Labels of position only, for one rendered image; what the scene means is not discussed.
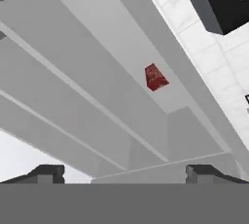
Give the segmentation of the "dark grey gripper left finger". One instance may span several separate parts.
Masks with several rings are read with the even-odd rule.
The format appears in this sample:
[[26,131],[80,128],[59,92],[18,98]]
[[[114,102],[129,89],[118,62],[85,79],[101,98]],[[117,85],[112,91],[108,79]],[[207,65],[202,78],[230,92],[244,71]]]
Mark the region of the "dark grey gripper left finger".
[[64,165],[39,165],[28,174],[2,181],[2,184],[64,184],[64,173]]

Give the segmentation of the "light grey cabinet door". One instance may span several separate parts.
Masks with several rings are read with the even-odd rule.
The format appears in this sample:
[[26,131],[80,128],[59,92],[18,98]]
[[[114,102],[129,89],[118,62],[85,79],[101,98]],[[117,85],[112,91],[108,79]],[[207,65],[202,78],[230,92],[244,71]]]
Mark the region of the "light grey cabinet door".
[[231,149],[176,81],[152,98],[60,0],[0,0],[0,128],[96,182],[150,182],[188,164],[234,167]]

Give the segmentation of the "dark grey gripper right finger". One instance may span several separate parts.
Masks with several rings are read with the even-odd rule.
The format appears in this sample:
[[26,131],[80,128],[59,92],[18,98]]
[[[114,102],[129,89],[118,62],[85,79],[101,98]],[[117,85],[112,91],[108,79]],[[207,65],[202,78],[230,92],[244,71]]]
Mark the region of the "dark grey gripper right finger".
[[221,173],[212,165],[187,165],[187,184],[248,184],[248,181]]

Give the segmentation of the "red food can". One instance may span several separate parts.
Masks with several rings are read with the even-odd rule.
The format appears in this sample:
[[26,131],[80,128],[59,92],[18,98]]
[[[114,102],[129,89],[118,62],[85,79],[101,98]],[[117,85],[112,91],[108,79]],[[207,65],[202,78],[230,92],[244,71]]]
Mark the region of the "red food can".
[[147,87],[152,92],[169,84],[168,80],[162,75],[154,63],[145,68],[145,76]]

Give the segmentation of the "light grey wall cabinet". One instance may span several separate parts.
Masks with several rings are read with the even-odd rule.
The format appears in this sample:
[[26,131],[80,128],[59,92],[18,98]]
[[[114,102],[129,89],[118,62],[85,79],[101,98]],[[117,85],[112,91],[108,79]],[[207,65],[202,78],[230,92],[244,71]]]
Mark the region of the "light grey wall cabinet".
[[[163,162],[229,152],[249,173],[249,150],[151,0],[60,0],[77,32],[57,65],[135,131]],[[169,84],[152,92],[154,63]]]

